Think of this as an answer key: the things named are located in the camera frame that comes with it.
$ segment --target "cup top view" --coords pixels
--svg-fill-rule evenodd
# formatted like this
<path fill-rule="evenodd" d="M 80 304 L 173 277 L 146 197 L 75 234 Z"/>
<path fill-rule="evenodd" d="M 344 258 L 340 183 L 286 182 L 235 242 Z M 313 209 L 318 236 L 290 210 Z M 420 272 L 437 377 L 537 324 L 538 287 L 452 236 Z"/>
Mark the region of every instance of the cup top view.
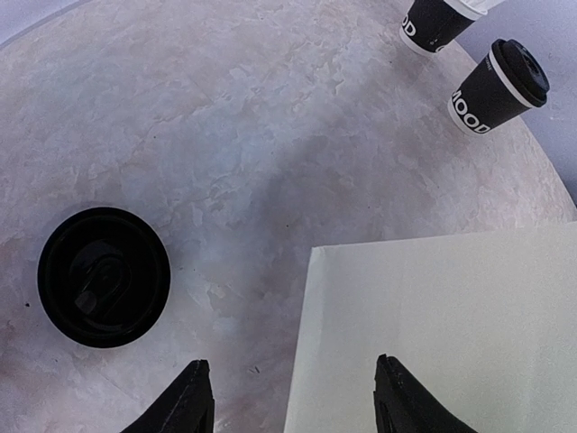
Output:
<path fill-rule="evenodd" d="M 96 207 L 64 221 L 38 266 L 42 306 L 52 323 L 82 345 L 116 347 L 146 333 L 164 309 L 169 258 L 139 217 Z"/>

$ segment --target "round table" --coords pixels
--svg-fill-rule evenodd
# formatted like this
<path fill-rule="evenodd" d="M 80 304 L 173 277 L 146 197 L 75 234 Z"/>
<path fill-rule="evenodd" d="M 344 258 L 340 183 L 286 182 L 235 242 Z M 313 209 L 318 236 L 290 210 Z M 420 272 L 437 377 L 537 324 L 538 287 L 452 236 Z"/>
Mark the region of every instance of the round table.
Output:
<path fill-rule="evenodd" d="M 205 358 L 215 431 L 281 432 L 312 246 L 574 219 L 520 119 L 454 126 L 474 62 L 405 47 L 409 6 L 93 0 L 0 51 L 1 431 L 114 433 Z M 51 231 L 102 205 L 152 225 L 173 275 L 113 350 L 64 337 L 35 282 Z"/>

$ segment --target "black paper cup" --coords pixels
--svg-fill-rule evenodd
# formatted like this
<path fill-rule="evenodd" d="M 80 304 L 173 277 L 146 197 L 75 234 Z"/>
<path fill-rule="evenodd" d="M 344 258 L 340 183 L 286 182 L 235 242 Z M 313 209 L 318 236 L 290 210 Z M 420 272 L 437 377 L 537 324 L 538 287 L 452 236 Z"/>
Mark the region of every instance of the black paper cup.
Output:
<path fill-rule="evenodd" d="M 499 39 L 449 99 L 449 115 L 466 134 L 486 134 L 544 106 L 549 88 L 545 72 L 523 45 Z"/>
<path fill-rule="evenodd" d="M 432 56 L 486 14 L 462 0 L 415 0 L 401 24 L 400 39 L 412 51 Z"/>

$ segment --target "coffee cup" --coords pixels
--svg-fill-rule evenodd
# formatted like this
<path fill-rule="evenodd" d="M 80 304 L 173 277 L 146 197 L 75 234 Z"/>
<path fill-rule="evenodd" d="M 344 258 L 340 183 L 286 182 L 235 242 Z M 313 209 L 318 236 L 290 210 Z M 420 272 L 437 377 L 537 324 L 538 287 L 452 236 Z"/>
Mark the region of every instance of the coffee cup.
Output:
<path fill-rule="evenodd" d="M 466 134 L 486 134 L 547 102 L 549 81 L 519 42 L 497 40 L 448 102 L 449 115 Z"/>
<path fill-rule="evenodd" d="M 467 27 L 487 14 L 471 0 L 415 0 L 399 30 L 400 39 L 414 52 L 432 56 Z"/>

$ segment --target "black plastic lid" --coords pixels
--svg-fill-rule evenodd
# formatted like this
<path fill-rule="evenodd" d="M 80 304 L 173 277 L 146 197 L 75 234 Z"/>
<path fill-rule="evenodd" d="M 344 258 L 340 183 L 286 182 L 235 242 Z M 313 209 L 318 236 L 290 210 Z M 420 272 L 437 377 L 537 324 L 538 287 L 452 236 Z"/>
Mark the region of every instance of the black plastic lid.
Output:
<path fill-rule="evenodd" d="M 498 41 L 503 71 L 523 95 L 534 106 L 543 106 L 547 101 L 547 92 L 551 89 L 549 80 L 535 57 L 519 42 Z"/>
<path fill-rule="evenodd" d="M 125 345 L 146 333 L 169 296 L 164 246 L 139 217 L 112 207 L 62 223 L 41 254 L 38 289 L 54 325 L 92 347 Z"/>

